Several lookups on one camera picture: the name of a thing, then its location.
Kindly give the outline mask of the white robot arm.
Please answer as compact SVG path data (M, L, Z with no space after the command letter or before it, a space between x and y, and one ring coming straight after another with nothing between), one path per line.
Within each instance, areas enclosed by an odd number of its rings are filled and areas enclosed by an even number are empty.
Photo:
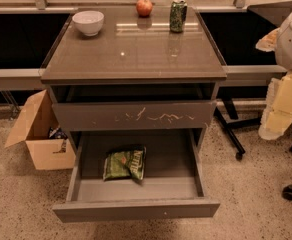
M260 39L258 50L274 51L275 60L287 73L281 79L272 78L266 94L266 107L261 118L259 136L275 140L292 124L292 12L279 28Z

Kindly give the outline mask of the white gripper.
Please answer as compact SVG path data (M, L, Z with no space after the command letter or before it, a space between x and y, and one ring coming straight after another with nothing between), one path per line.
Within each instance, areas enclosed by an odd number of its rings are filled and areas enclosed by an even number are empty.
M259 39L255 48L263 52L275 50L279 29L276 28ZM292 123L292 74L284 76L271 104L271 111L265 110L259 136L264 140L276 140L281 137Z

